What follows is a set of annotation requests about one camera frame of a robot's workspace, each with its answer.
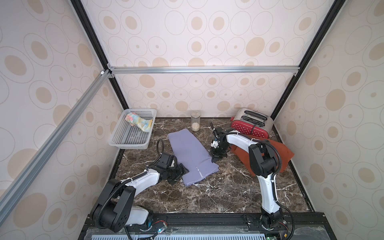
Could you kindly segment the lavender purple skirt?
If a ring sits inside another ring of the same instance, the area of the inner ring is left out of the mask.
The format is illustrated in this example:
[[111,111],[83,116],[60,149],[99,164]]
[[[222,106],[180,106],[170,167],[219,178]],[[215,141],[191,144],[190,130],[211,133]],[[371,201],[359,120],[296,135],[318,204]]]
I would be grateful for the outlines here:
[[189,130],[170,133],[168,139],[178,163],[189,171],[182,177],[185,186],[196,184],[219,171],[219,165],[212,162],[208,151]]

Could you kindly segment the floral pastel skirt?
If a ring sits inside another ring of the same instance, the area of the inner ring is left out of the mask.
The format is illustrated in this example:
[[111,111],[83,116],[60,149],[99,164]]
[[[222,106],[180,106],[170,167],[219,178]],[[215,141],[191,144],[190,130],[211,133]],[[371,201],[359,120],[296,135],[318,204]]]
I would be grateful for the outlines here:
[[134,112],[130,112],[126,115],[125,120],[131,125],[138,127],[141,131],[149,133],[152,128],[153,120],[146,120],[141,118]]

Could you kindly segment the rust orange skirt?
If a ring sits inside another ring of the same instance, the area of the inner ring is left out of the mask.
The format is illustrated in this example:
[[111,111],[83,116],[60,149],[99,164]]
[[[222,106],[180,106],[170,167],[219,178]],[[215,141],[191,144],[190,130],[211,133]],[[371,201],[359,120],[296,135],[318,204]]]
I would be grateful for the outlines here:
[[[280,170],[280,173],[282,173],[286,169],[289,161],[292,159],[292,157],[295,154],[287,146],[285,146],[284,144],[279,143],[277,141],[265,139],[265,138],[258,138],[258,137],[257,137],[257,139],[258,140],[268,140],[277,149],[277,151],[279,152],[279,154],[282,158],[282,167]],[[249,171],[251,176],[255,177],[256,174],[252,171],[251,166],[250,166],[249,154],[246,151],[244,151],[243,149],[241,149],[240,147],[237,147],[235,145],[231,145],[231,152],[234,153],[240,159],[240,161],[245,165],[245,167],[247,168],[247,170]]]

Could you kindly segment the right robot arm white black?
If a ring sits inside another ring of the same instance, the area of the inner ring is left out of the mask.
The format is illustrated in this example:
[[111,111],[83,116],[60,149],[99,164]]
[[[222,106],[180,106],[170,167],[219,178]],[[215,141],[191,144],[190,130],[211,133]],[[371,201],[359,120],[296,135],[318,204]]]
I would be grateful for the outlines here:
[[249,154],[252,172],[258,178],[261,194],[261,224],[266,230],[272,230],[284,219],[283,211],[291,217],[292,229],[295,230],[294,217],[291,211],[283,206],[278,199],[276,176],[282,167],[282,157],[278,150],[268,141],[259,140],[240,133],[232,128],[214,127],[210,123],[214,139],[211,142],[212,162],[217,162],[227,156],[231,146],[238,147]]

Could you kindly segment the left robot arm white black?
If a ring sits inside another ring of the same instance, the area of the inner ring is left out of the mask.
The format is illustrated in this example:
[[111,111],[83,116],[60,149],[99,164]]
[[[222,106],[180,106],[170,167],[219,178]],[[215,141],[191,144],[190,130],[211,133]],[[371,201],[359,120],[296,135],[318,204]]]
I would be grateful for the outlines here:
[[163,153],[145,170],[125,180],[109,180],[91,210],[98,229],[115,233],[126,226],[151,224],[150,211],[134,206],[134,198],[144,190],[167,181],[176,184],[189,170],[178,163],[176,156]]

